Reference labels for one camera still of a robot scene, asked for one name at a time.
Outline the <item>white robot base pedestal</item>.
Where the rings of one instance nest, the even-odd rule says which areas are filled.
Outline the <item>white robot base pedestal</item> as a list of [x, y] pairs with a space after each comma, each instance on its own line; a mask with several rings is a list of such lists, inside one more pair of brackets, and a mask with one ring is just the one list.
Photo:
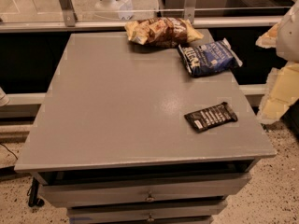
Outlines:
[[94, 16], [102, 20], [130, 20], [134, 15], [132, 0], [98, 0]]

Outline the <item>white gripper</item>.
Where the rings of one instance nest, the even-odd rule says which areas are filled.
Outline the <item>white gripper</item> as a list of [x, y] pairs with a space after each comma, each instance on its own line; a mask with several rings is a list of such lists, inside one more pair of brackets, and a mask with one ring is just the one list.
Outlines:
[[277, 56], [288, 61], [281, 69], [271, 69], [259, 105], [258, 121], [272, 124], [299, 99], [299, 63], [294, 63], [299, 62], [299, 8], [292, 7], [280, 24], [258, 37], [255, 45], [264, 49], [276, 47]]

